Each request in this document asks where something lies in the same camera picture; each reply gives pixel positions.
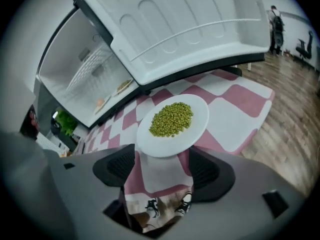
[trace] black and white sneaker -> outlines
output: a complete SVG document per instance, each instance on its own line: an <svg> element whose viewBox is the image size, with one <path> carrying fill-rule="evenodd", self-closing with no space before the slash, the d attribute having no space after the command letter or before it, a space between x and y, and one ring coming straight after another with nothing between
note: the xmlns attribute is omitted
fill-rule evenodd
<svg viewBox="0 0 320 240"><path fill-rule="evenodd" d="M155 213L153 218L157 218L160 216L160 213L158 210L158 198L152 198L152 199L148 200L148 204L145 208L146 208L147 213L150 215L150 217L151 217L150 211L151 212L153 211Z"/></svg>
<svg viewBox="0 0 320 240"><path fill-rule="evenodd" d="M189 211L191 206L191 198L192 193L187 192L184 198L181 200L180 206L177 209L175 209L176 216L184 216Z"/></svg>

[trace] food item on shelf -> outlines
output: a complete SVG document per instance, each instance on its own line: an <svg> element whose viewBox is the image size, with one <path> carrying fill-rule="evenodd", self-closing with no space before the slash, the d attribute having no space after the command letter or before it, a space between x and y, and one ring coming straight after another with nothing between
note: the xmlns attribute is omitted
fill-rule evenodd
<svg viewBox="0 0 320 240"><path fill-rule="evenodd" d="M96 106L99 108L99 107L101 107L103 104L104 104L104 99L103 98L100 98L100 99L98 99L98 101L96 102Z"/></svg>
<svg viewBox="0 0 320 240"><path fill-rule="evenodd" d="M119 87L116 89L116 91L117 91L117 92L123 91L122 88L125 87L127 84L129 84L131 81L132 81L132 80L124 81L122 84L119 85Z"/></svg>
<svg viewBox="0 0 320 240"><path fill-rule="evenodd" d="M154 115L149 131L155 137L173 138L190 127L193 115L190 105L183 102L166 105Z"/></svg>

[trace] open refrigerator door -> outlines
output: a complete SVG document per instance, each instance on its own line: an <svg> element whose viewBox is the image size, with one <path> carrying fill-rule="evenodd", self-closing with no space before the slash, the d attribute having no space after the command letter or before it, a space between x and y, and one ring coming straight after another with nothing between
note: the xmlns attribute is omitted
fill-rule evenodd
<svg viewBox="0 0 320 240"><path fill-rule="evenodd" d="M74 1L142 88L263 60L270 46L262 0Z"/></svg>

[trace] floor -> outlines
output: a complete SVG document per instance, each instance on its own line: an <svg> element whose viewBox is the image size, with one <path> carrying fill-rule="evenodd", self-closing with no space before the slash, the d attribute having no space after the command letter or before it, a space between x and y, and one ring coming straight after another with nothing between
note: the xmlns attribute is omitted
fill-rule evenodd
<svg viewBox="0 0 320 240"><path fill-rule="evenodd" d="M308 196L320 171L319 74L270 53L251 71L246 64L238 67L243 77L275 91L265 122L241 155L271 167Z"/></svg>

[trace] black office chair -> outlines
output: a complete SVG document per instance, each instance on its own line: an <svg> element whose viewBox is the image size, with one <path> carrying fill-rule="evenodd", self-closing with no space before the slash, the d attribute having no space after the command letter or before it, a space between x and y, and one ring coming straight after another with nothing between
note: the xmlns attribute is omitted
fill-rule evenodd
<svg viewBox="0 0 320 240"><path fill-rule="evenodd" d="M314 34L312 33L312 31L309 31L309 42L308 42L308 45L307 47L305 48L305 41L299 39L299 41L301 42L301 47L297 46L295 48L295 50L300 53L300 57L301 60L302 60L302 66L307 64L305 62L305 59L308 59L310 60L312 58L312 41L313 41L313 38L314 38Z"/></svg>

